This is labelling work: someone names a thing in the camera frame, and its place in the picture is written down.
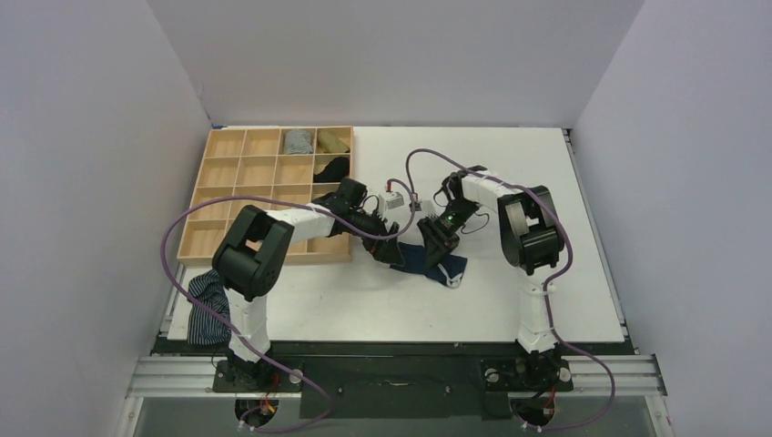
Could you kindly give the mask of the navy white-trimmed bear underwear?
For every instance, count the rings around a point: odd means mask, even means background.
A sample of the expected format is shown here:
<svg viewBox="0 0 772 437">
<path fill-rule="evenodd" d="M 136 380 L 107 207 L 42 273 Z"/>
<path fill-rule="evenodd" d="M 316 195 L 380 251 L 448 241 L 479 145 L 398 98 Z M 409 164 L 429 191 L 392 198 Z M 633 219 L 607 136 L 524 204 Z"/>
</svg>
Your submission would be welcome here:
<svg viewBox="0 0 772 437">
<path fill-rule="evenodd" d="M 461 286 L 468 259 L 452 254 L 442 257 L 433 267 L 427 266 L 427 252 L 423 246 L 400 243 L 399 248 L 404 259 L 400 265 L 391 264 L 390 269 L 424 276 L 446 288 L 457 289 Z"/>
</svg>

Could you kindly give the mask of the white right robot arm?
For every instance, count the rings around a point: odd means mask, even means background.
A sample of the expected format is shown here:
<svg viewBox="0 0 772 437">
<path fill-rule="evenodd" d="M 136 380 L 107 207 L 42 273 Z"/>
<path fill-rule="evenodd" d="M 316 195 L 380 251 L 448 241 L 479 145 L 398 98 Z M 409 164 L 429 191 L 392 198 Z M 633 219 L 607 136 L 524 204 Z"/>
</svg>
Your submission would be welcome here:
<svg viewBox="0 0 772 437">
<path fill-rule="evenodd" d="M 519 327 L 515 345 L 521 357 L 513 365 L 513 377 L 525 391 L 542 391 L 559 380 L 559 340 L 546 298 L 549 289 L 532 281 L 539 268 L 555 268 L 564 249 L 556 220 L 545 211 L 554 206 L 544 186 L 529 193 L 508 188 L 494 173 L 474 166 L 451 173 L 440 189 L 448 203 L 439 215 L 418 221 L 426 249 L 426 265 L 436 267 L 456 249 L 459 232 L 480 208 L 495 213 L 499 240 L 506 261 L 528 280 L 518 289 Z"/>
</svg>

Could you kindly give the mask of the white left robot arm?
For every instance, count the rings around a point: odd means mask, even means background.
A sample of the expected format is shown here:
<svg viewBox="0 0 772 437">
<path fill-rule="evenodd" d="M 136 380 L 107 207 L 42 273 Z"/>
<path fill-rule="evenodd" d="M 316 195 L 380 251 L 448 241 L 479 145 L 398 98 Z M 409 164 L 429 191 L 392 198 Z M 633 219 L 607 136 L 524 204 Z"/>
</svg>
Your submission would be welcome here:
<svg viewBox="0 0 772 437">
<path fill-rule="evenodd" d="M 342 233 L 360 234 L 375 260 L 403 265 L 395 237 L 398 224 L 388 226 L 378 212 L 366 212 L 365 198 L 363 184 L 344 178 L 335 191 L 300 207 L 266 211 L 247 205 L 226 233 L 212 268 L 223 282 L 229 304 L 229 368 L 248 391 L 265 389 L 273 377 L 267 294 L 277 283 L 292 245 Z"/>
</svg>

